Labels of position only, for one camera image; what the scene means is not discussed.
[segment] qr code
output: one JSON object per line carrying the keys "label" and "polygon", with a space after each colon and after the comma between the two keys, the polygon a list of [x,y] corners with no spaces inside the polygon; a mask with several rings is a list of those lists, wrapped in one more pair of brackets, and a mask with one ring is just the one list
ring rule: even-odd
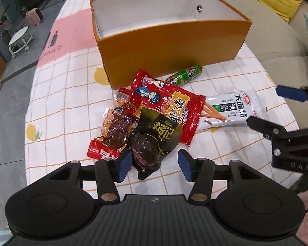
{"label": "qr code", "polygon": [[122,106],[115,106],[114,109],[113,109],[113,114],[121,115],[122,111],[123,111]]}

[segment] gray floor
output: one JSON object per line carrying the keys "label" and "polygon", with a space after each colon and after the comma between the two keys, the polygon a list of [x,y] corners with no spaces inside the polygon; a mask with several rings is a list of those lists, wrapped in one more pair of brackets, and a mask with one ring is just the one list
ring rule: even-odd
{"label": "gray floor", "polygon": [[[8,198],[26,186],[24,128],[30,90],[38,61],[51,26],[65,0],[44,0],[43,21],[30,29],[34,40],[7,63],[0,82],[0,230],[7,226],[4,214]],[[23,25],[24,20],[15,26]]]}

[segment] green snack stick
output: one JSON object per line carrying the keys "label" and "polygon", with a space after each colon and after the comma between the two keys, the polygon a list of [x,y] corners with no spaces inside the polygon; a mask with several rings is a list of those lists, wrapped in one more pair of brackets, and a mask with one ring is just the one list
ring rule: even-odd
{"label": "green snack stick", "polygon": [[202,73],[203,67],[200,65],[193,65],[185,70],[182,70],[171,77],[168,77],[165,82],[171,85],[179,86],[192,80],[194,77]]}

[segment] plastic wrapper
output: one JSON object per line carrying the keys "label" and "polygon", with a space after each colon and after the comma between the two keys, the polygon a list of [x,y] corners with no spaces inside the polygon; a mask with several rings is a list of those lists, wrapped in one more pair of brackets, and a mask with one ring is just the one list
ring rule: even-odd
{"label": "plastic wrapper", "polygon": [[185,70],[182,70],[171,77],[168,77],[165,82],[171,85],[179,86],[183,83],[187,83],[193,78],[199,76],[203,71],[203,67],[200,65],[193,65]]}
{"label": "plastic wrapper", "polygon": [[160,168],[161,161],[179,143],[183,127],[148,107],[141,109],[137,127],[130,133],[128,148],[132,165],[143,180]]}
{"label": "plastic wrapper", "polygon": [[216,126],[245,124],[250,116],[262,117],[255,91],[207,96],[197,131]]}
{"label": "plastic wrapper", "polygon": [[114,97],[113,109],[106,110],[101,136],[90,142],[87,156],[116,159],[126,147],[134,118],[126,110],[131,91],[121,88]]}
{"label": "plastic wrapper", "polygon": [[143,106],[158,111],[183,126],[180,141],[190,145],[196,131],[205,96],[196,95],[140,70],[134,79],[127,110],[137,119]]}

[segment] sofa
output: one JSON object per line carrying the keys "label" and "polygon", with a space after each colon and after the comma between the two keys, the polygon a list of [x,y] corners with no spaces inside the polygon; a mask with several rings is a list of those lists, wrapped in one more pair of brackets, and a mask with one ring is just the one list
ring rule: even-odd
{"label": "sofa", "polygon": [[[245,43],[277,85],[308,85],[308,33],[303,1],[294,17],[285,22],[257,0],[225,0],[252,20]],[[286,99],[301,129],[308,128],[308,103]]]}

